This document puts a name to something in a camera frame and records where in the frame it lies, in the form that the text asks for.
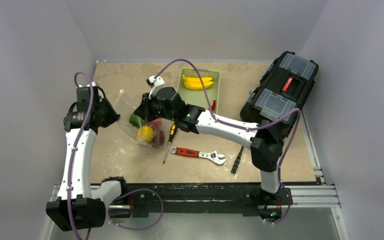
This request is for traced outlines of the green bell pepper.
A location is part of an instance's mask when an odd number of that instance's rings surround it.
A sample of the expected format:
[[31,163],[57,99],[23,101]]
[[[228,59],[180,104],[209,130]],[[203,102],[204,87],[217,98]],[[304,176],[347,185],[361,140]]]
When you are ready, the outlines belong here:
[[129,116],[128,122],[136,128],[141,128],[142,126],[146,125],[146,121],[134,113]]

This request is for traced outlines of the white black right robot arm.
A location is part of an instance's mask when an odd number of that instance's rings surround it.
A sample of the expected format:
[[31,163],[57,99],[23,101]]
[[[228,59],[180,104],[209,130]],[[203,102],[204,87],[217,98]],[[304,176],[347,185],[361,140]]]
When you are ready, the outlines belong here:
[[144,93],[134,114],[150,122],[170,120],[186,133],[216,136],[249,149],[252,164],[260,170],[262,200],[272,204],[280,198],[278,163],[284,141],[274,127],[259,129],[257,123],[212,115],[210,110],[185,103],[172,87],[164,87],[156,95]]

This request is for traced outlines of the dark red purple fruit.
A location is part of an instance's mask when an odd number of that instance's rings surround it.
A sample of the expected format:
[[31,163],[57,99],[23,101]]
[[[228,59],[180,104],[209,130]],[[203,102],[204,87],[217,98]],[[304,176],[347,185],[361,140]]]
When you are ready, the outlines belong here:
[[159,148],[165,142],[165,134],[163,130],[159,130],[152,139],[152,144],[154,147]]

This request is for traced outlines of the clear dotted zip top bag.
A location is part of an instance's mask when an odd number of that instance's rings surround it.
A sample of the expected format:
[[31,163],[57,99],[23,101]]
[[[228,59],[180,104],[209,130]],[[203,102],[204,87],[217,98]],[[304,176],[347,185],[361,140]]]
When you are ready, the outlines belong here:
[[162,120],[145,120],[134,114],[136,107],[128,99],[124,89],[119,91],[115,103],[115,111],[120,115],[117,125],[122,134],[131,139],[135,144],[149,148],[159,148],[164,145],[166,136]]

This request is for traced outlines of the red chili pepper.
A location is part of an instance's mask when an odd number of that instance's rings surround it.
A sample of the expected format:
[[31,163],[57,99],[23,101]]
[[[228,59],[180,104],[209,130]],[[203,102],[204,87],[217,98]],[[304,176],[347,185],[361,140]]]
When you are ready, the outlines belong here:
[[211,110],[214,111],[217,105],[217,101],[213,100],[212,105],[211,105]]

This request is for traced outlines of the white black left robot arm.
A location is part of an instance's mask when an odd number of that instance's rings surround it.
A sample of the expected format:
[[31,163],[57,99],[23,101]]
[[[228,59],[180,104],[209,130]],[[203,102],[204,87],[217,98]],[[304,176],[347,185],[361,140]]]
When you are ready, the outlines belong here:
[[63,119],[66,137],[66,159],[63,177],[56,200],[46,204],[46,214],[63,232],[98,228],[107,220],[110,204],[126,203],[129,191],[122,176],[107,177],[91,188],[90,173],[94,145],[99,128],[117,120],[116,113],[99,86],[78,87],[77,101]]

